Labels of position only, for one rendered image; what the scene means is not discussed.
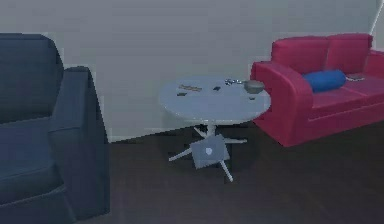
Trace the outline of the round white table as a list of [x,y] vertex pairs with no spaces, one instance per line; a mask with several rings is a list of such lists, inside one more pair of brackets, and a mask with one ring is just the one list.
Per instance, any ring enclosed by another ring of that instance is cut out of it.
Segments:
[[[271,97],[265,89],[258,94],[249,94],[244,89],[244,83],[226,85],[225,79],[220,76],[192,76],[171,81],[160,90],[159,104],[167,112],[187,122],[206,126],[206,131],[197,131],[201,136],[200,140],[219,135],[216,132],[219,126],[241,124],[256,119],[271,106]],[[200,87],[202,91],[180,89],[179,85]],[[250,100],[249,97],[255,97],[255,100]],[[224,142],[227,145],[242,144],[244,141],[224,137]],[[188,154],[192,156],[190,145],[170,159],[174,161]]]

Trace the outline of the grey laptop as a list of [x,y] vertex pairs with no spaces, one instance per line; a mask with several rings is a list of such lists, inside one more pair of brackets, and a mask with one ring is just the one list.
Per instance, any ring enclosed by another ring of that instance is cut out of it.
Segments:
[[204,168],[230,158],[224,137],[212,135],[190,145],[194,165],[197,169]]

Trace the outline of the grey bowl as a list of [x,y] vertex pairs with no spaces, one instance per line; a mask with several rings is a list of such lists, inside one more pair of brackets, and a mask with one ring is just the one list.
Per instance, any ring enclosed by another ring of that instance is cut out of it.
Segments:
[[247,80],[244,82],[244,89],[249,94],[258,94],[264,90],[264,83],[257,80]]

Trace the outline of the red sofa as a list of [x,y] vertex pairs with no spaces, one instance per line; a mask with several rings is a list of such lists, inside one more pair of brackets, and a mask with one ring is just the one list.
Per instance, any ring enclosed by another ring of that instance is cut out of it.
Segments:
[[[366,33],[274,41],[271,59],[251,69],[250,78],[263,82],[271,97],[270,108],[254,123],[290,147],[384,121],[384,52],[374,50],[372,42]],[[362,79],[318,93],[305,79],[331,71]]]

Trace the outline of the blue cylindrical cushion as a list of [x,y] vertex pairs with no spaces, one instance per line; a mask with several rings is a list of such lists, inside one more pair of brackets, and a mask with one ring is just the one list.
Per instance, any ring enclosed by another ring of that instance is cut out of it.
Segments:
[[338,89],[346,82],[346,76],[340,70],[312,72],[305,74],[303,78],[309,83],[314,93]]

